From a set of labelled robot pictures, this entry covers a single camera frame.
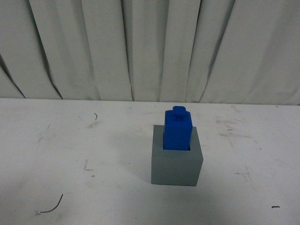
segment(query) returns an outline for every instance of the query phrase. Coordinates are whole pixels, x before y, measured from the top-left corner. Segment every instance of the blue block top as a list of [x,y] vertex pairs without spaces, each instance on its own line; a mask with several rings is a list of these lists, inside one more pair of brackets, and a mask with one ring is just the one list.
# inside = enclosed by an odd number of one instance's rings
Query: blue block top
[[189,150],[193,124],[191,113],[183,106],[165,112],[164,149]]

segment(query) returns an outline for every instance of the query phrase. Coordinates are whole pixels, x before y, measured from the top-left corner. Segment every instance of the gray cube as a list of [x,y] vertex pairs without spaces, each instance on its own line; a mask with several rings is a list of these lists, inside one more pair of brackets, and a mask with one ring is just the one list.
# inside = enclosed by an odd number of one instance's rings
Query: gray cube
[[151,184],[196,186],[203,156],[197,128],[193,127],[190,150],[164,150],[164,126],[154,125]]

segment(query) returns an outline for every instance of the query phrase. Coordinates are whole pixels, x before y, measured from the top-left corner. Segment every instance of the curtain fold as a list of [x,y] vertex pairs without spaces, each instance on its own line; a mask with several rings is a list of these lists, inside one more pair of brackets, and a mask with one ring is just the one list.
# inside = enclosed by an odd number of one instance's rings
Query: curtain fold
[[82,0],[96,84],[102,100],[132,101],[120,0]]
[[0,97],[298,105],[299,24],[299,0],[1,1]]
[[300,2],[236,1],[203,103],[300,102]]
[[9,77],[0,67],[0,97],[1,98],[24,98],[19,90],[10,81]]
[[235,0],[203,0],[188,73],[186,102],[200,102]]
[[161,102],[184,102],[200,0],[172,0],[165,37]]
[[26,0],[0,2],[0,54],[25,97],[60,98],[45,71],[31,9]]
[[30,0],[51,76],[64,99],[100,99],[80,0]]
[[169,0],[123,0],[135,101],[159,101]]

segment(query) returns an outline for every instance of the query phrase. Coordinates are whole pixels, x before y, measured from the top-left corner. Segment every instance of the white table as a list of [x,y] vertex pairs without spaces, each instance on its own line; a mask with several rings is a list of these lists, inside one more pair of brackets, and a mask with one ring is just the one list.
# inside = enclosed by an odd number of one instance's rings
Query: white table
[[[196,187],[150,184],[174,105],[198,129]],[[298,106],[0,99],[1,225],[296,225],[299,162]]]

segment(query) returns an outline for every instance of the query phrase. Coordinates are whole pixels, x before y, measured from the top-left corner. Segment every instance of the stain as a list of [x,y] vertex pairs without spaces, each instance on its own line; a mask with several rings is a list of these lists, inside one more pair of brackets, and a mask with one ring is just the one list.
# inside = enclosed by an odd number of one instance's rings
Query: stain
[[249,175],[250,173],[248,173],[248,172],[235,172],[234,174]]
[[242,110],[238,109],[235,105],[230,105],[230,107],[231,107],[232,109],[234,109],[237,113],[243,112]]
[[53,132],[50,131],[50,126],[51,124],[49,124],[44,131],[42,132],[39,132],[38,133],[38,140],[37,140],[37,143],[41,143],[42,142],[45,142],[46,143],[49,143],[51,142],[53,139],[56,139],[57,138],[57,135]]
[[38,210],[36,210],[36,211],[34,211],[34,212],[35,212],[35,214],[32,215],[32,216],[30,216],[30,217],[28,217],[28,218],[26,218],[26,221],[32,220],[33,218],[38,217],[38,216],[41,215],[41,214],[38,212]]
[[216,120],[217,124],[237,124],[237,122],[231,120]]
[[274,168],[270,167],[270,170],[271,170],[271,175],[272,176],[276,176],[277,175],[277,171]]
[[246,135],[240,135],[235,133],[220,133],[219,134],[222,137],[242,137],[242,138],[252,138],[252,136],[246,136]]
[[148,136],[149,134],[152,134],[153,132],[153,126],[147,126],[147,127],[132,127],[131,134],[135,136]]
[[229,141],[229,143],[230,143],[230,146],[233,148],[234,146],[233,146],[233,143],[232,143],[232,141],[230,140],[230,138],[229,138],[229,137],[227,137],[227,139],[228,139],[228,141]]
[[96,127],[98,126],[99,123],[100,123],[100,122],[94,122],[94,123],[88,125],[88,128],[89,128],[89,129],[96,128]]

